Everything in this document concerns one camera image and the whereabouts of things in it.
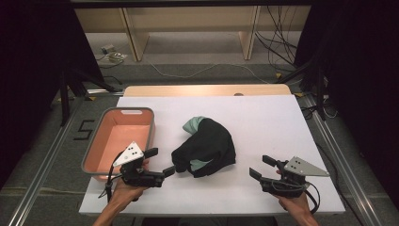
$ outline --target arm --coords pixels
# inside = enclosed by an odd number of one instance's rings
[[[279,199],[279,204],[290,213],[296,223],[300,226],[317,226],[319,225],[316,219],[311,214],[309,209],[308,199],[306,194],[302,193],[299,198],[288,199],[281,196],[276,196]]]

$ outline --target light blue fabric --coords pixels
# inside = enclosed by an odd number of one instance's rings
[[[206,117],[203,117],[203,116],[193,117],[191,120],[189,120],[188,122],[185,123],[185,125],[183,126],[183,129],[185,130],[185,132],[193,135],[193,134],[197,133],[197,131],[199,130],[200,122],[203,119],[206,119]],[[190,161],[191,170],[192,171],[199,170],[199,169],[205,167],[206,164],[210,163],[211,161],[212,161],[212,159],[208,162],[203,162],[198,159],[191,160]]]
[[[191,170],[195,171],[195,170],[199,170],[203,167],[206,166],[206,164],[210,163],[213,159],[209,160],[208,162],[202,162],[201,160],[198,159],[194,159],[190,161],[191,164]]]
[[[183,129],[185,130],[185,132],[189,133],[190,135],[193,135],[197,133],[197,131],[199,130],[199,124],[203,119],[206,119],[206,117],[203,116],[193,117],[191,120],[185,123]]]

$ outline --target gray floor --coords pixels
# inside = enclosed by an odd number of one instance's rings
[[[295,43],[300,34],[292,32],[288,35],[290,41]],[[127,55],[119,66],[102,69],[103,75],[106,76],[105,81],[118,88],[152,84],[272,83],[276,81],[276,73],[285,72],[272,67],[270,62],[278,64],[278,67],[290,69],[281,59],[270,56],[258,41],[254,44],[252,59],[243,60],[238,36],[235,33],[155,33],[151,35],[143,61],[139,63],[133,62],[124,35],[88,34],[88,39],[97,58],[102,56],[100,47],[110,43],[116,46],[120,53]],[[281,46],[278,51],[284,53]],[[99,60],[99,65],[106,68],[113,66],[106,59]],[[122,85],[108,76],[119,79]],[[299,79],[298,77],[289,82],[292,92],[299,92],[297,87]],[[92,84],[87,84],[87,87],[97,88]],[[75,138],[87,134],[78,132],[83,120],[95,120],[93,123],[85,124],[85,129],[94,129],[101,114],[108,107],[115,106],[118,98],[119,96],[97,96],[94,100],[71,100],[75,115],[70,129],[64,131],[65,139],[57,149],[54,162],[50,162],[51,168],[48,174],[41,175],[44,180],[39,187],[39,195],[32,202],[32,206],[25,210],[27,215],[22,219],[24,225],[90,225],[94,221],[95,218],[78,213],[89,180],[89,176],[80,167],[88,141],[75,140]],[[311,100],[310,95],[299,98],[298,104],[307,106],[309,100]],[[58,132],[61,128],[59,126],[61,105],[57,96],[52,104],[52,110],[46,117],[47,120],[32,143],[31,150],[21,159],[0,192],[0,225],[8,225],[11,221],[14,211],[18,211],[16,208],[22,197],[35,180],[38,170],[42,169],[41,163],[49,156],[48,153],[55,149],[53,142],[59,137]],[[315,142],[331,157],[332,154],[320,132],[316,117],[313,116],[307,123]],[[327,118],[326,126],[335,137],[347,162],[350,163],[351,171],[375,209],[380,225],[399,225],[398,211],[374,177],[367,162],[359,156],[358,147],[342,119],[339,115],[333,119]],[[325,159],[328,171],[332,172],[332,164],[323,153],[321,155]],[[331,176],[334,181],[338,178],[338,185],[343,195],[355,208],[356,214],[362,218],[362,221],[367,222],[364,220],[361,208],[358,207],[359,203],[356,202],[356,194],[351,192],[344,176],[342,174]],[[342,215],[316,215],[316,218],[322,225],[359,225],[349,206],[346,206],[346,212]],[[294,225],[291,218],[286,215],[277,216],[277,220],[279,225]],[[130,225],[131,222],[131,218],[119,217],[114,225]]]

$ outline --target white table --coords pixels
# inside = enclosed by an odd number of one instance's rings
[[[118,106],[146,106],[154,111],[153,146],[159,154],[151,158],[150,170],[172,166],[171,152],[189,138],[182,126],[195,116],[205,116],[224,125],[231,133],[236,164],[202,178],[175,173],[161,188],[145,191],[138,202],[122,214],[140,217],[177,216],[273,216],[286,213],[276,198],[262,192],[249,168],[263,177],[279,179],[276,169],[262,162],[267,154],[277,160],[293,156],[325,170],[309,128],[293,95],[214,97],[121,97]],[[329,177],[307,177],[320,191],[317,213],[340,214],[343,204]],[[98,199],[104,183],[91,179],[79,213],[99,215],[106,197]],[[314,189],[310,192],[317,199]]]

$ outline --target metal stand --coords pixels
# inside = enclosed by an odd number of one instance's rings
[[[70,117],[70,104],[68,98],[68,87],[72,90],[73,94],[78,97],[84,97],[88,90],[83,85],[82,81],[89,81],[109,92],[120,92],[122,89],[115,89],[107,85],[105,82],[100,81],[80,70],[74,68],[65,69],[59,77],[59,92],[61,95],[62,104],[62,123],[61,126],[67,122]]]

